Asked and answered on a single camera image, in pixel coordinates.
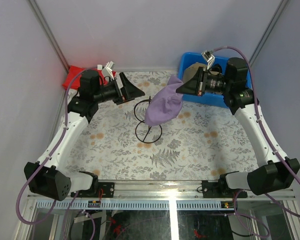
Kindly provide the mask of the black baseball cap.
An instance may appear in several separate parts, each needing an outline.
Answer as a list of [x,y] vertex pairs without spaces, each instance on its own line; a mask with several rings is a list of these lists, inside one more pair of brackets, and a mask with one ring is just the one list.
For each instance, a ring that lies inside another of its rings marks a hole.
[[219,76],[219,75],[222,76],[223,75],[222,71],[223,70],[220,64],[215,64],[208,70],[208,72],[213,76]]

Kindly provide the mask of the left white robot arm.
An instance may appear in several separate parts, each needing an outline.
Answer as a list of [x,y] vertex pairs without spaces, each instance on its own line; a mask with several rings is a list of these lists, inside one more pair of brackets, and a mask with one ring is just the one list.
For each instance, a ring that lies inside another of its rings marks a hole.
[[123,72],[119,73],[119,77],[110,78],[107,83],[94,69],[84,70],[76,77],[79,79],[78,94],[65,103],[62,127],[45,153],[36,162],[28,162],[24,167],[29,190],[55,201],[63,201],[74,192],[91,198],[100,192],[96,174],[87,171],[66,174],[64,170],[78,137],[97,113],[99,104],[112,101],[121,105],[145,96]]

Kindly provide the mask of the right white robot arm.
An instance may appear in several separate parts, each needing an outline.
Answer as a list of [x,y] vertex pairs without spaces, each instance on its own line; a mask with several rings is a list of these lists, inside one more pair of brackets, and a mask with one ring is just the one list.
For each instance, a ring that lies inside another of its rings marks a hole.
[[230,58],[224,73],[212,73],[199,67],[195,75],[176,92],[202,96],[206,93],[220,93],[225,105],[239,121],[253,147],[258,168],[251,172],[230,172],[220,176],[218,192],[230,197],[236,190],[249,190],[262,195],[291,186],[300,170],[297,159],[289,158],[280,148],[266,123],[258,99],[247,87],[248,66],[244,59]]

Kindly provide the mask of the purple baseball cap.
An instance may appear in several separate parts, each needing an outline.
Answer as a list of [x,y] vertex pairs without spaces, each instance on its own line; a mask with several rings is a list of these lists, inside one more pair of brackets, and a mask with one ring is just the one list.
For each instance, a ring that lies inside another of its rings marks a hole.
[[183,105],[183,94],[177,93],[176,90],[182,85],[183,82],[172,75],[167,85],[152,98],[144,117],[148,126],[158,126],[178,116]]

